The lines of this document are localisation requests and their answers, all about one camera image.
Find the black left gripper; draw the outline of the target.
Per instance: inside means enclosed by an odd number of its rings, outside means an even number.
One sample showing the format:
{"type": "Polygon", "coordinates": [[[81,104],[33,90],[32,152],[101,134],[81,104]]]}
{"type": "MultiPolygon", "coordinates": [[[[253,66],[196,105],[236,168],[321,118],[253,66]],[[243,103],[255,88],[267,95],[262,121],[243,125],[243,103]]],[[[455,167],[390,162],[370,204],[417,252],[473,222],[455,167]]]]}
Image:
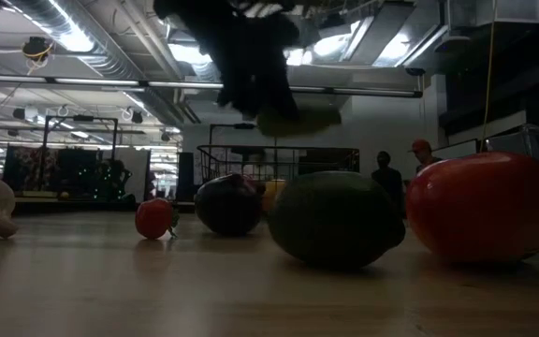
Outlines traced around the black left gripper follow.
{"type": "Polygon", "coordinates": [[[256,67],[255,84],[264,112],[297,120],[299,109],[289,86],[283,50],[299,42],[299,29],[281,10],[265,17],[248,17],[231,0],[153,0],[161,20],[178,26],[213,59],[223,88],[216,103],[230,106],[243,116],[256,117],[252,77],[245,61],[226,57],[231,52],[265,52],[256,67]]]}

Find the light green chayote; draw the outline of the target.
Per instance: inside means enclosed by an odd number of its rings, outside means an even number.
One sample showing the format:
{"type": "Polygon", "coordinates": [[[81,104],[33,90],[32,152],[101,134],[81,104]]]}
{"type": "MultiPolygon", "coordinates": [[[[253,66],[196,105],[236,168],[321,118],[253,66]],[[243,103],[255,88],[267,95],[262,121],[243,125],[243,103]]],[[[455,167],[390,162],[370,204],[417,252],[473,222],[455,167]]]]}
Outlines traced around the light green chayote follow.
{"type": "Polygon", "coordinates": [[[341,113],[333,108],[300,108],[296,112],[265,110],[256,117],[261,134],[273,138],[313,135],[341,123],[341,113]]]}

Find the metal wire basket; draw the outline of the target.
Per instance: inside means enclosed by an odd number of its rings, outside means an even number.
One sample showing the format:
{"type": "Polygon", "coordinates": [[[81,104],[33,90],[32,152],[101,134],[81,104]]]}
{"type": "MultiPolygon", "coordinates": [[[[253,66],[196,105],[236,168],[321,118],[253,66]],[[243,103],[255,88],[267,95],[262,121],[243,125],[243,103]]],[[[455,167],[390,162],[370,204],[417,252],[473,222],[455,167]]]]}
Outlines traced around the metal wire basket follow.
{"type": "Polygon", "coordinates": [[[238,173],[258,182],[289,181],[318,171],[360,171],[358,149],[290,146],[199,145],[195,183],[238,173]]]}

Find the yellow bell pepper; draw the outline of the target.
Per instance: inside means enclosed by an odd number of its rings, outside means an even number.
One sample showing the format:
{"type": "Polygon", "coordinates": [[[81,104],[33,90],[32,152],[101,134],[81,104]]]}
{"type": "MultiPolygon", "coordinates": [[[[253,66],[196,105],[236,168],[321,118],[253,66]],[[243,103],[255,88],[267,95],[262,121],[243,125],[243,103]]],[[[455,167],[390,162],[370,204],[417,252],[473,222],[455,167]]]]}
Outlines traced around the yellow bell pepper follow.
{"type": "Polygon", "coordinates": [[[269,213],[273,209],[275,201],[284,189],[285,184],[285,180],[271,180],[263,183],[265,192],[262,196],[262,211],[264,213],[269,213]]]}

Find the dark purple eggplant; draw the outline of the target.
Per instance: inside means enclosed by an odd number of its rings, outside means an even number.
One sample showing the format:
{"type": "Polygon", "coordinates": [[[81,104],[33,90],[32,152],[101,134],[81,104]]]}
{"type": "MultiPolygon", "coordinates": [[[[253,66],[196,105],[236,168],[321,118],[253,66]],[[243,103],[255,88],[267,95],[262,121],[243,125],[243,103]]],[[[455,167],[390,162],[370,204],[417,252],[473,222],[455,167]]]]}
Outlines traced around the dark purple eggplant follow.
{"type": "Polygon", "coordinates": [[[246,236],[261,220],[265,185],[238,173],[212,179],[195,195],[197,217],[212,232],[246,236]]]}

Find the dark green lime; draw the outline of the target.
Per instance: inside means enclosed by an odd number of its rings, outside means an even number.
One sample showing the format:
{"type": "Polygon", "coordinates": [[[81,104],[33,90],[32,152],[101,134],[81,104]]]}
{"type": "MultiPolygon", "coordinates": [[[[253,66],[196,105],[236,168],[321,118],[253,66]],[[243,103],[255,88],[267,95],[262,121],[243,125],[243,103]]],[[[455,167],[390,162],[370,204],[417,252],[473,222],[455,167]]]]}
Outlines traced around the dark green lime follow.
{"type": "Polygon", "coordinates": [[[332,270],[364,268],[402,243],[406,229],[386,190],[350,171],[321,171],[286,183],[268,218],[290,256],[332,270]]]}

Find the large red tomato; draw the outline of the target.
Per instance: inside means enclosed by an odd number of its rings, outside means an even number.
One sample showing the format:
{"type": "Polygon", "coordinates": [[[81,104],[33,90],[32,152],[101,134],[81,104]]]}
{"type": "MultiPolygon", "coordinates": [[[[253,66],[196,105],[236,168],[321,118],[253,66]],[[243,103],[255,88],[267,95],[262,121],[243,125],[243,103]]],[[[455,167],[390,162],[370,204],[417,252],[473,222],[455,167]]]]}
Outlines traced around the large red tomato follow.
{"type": "Polygon", "coordinates": [[[452,263],[511,263],[539,253],[539,161],[486,152],[421,170],[406,193],[417,238],[452,263]]]}

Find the black upright panel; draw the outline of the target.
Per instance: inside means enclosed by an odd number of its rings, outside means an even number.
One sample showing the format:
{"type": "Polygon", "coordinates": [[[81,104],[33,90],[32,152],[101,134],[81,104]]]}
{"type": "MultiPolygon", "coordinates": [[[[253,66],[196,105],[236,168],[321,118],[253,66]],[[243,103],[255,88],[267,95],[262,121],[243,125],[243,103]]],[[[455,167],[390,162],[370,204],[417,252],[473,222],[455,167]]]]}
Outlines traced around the black upright panel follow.
{"type": "Polygon", "coordinates": [[[176,199],[192,201],[194,188],[194,154],[182,152],[178,154],[178,182],[176,199]]]}

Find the white panel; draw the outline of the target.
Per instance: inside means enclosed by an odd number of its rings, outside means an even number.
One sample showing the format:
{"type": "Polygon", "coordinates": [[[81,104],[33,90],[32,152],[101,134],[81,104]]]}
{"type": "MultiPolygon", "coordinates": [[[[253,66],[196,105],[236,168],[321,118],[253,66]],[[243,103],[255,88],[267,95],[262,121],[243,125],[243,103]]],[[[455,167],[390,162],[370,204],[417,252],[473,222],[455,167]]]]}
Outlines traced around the white panel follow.
{"type": "Polygon", "coordinates": [[[125,192],[133,195],[137,203],[142,202],[147,195],[146,188],[149,183],[150,152],[134,148],[117,148],[115,158],[122,161],[124,168],[131,173],[125,183],[125,192]]]}

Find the person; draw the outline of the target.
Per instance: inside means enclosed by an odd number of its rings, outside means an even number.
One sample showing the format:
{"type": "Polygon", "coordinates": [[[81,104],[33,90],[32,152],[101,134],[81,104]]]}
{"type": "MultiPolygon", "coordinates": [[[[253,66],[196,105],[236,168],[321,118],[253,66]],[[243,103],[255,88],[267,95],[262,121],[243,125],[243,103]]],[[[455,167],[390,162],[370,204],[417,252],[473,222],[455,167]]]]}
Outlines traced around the person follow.
{"type": "Polygon", "coordinates": [[[415,169],[416,173],[419,173],[421,170],[425,169],[426,167],[435,164],[437,162],[442,161],[442,158],[434,156],[432,153],[432,149],[430,152],[428,151],[422,151],[422,152],[412,152],[415,156],[415,158],[418,161],[418,166],[415,169]]]}
{"type": "Polygon", "coordinates": [[[380,151],[376,156],[378,169],[371,174],[371,178],[386,190],[400,216],[405,217],[402,177],[398,170],[390,166],[390,161],[390,154],[380,151]]]}

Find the small red tomato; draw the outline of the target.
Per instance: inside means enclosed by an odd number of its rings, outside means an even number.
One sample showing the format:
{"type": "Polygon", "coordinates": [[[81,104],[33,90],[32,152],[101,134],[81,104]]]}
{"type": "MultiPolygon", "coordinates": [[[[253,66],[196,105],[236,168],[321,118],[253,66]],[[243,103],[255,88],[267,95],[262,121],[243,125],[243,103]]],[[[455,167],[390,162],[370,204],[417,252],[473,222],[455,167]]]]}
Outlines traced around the small red tomato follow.
{"type": "Polygon", "coordinates": [[[137,232],[148,240],[157,240],[169,234],[176,238],[175,228],[180,216],[174,204],[165,198],[155,198],[142,202],[136,211],[137,232]]]}

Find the black equipment green lights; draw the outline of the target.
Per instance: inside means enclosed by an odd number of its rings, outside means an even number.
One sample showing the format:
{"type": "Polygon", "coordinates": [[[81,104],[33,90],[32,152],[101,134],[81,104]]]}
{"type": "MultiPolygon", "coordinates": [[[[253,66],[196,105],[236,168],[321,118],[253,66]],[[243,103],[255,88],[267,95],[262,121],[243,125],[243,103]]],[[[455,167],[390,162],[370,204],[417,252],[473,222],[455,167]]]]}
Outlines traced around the black equipment green lights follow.
{"type": "Polygon", "coordinates": [[[131,177],[122,160],[102,151],[67,149],[58,154],[52,187],[60,198],[114,202],[124,198],[131,177]]]}

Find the floral patterned panel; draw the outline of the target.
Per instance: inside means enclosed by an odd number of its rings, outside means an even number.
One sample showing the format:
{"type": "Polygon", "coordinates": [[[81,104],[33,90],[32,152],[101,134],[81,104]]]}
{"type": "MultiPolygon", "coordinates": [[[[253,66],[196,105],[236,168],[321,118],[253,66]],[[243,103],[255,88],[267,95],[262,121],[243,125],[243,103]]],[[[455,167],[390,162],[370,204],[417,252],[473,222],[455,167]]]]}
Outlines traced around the floral patterned panel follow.
{"type": "Polygon", "coordinates": [[[16,192],[51,191],[58,169],[58,150],[48,149],[41,164],[42,148],[7,148],[2,180],[16,192]]]}

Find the clear plastic bin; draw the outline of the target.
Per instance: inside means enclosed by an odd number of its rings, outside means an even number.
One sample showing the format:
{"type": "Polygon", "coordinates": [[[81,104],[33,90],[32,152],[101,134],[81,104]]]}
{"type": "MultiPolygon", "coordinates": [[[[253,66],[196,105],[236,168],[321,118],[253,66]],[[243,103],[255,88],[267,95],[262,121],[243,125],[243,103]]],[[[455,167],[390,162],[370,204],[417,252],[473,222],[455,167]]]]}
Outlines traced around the clear plastic bin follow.
{"type": "Polygon", "coordinates": [[[490,152],[524,154],[539,161],[539,126],[520,125],[501,135],[486,138],[485,146],[490,152]]]}

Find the black aluminium rig frame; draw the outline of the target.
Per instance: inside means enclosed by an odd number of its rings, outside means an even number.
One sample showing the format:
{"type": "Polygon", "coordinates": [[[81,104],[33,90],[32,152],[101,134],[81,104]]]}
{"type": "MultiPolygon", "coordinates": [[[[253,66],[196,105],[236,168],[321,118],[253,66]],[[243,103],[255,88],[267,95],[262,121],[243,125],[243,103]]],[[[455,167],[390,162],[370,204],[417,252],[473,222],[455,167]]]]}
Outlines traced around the black aluminium rig frame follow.
{"type": "MultiPolygon", "coordinates": [[[[78,85],[111,88],[171,88],[171,89],[197,89],[197,90],[220,90],[222,83],[216,82],[192,82],[192,81],[146,81],[146,80],[110,80],[110,79],[85,79],[85,78],[55,78],[24,75],[0,75],[3,83],[30,83],[51,85],[78,85]]],[[[423,95],[420,91],[391,90],[379,88],[355,88],[355,87],[326,87],[326,86],[291,86],[290,90],[297,94],[316,95],[362,95],[383,97],[419,98],[423,95]]]]}

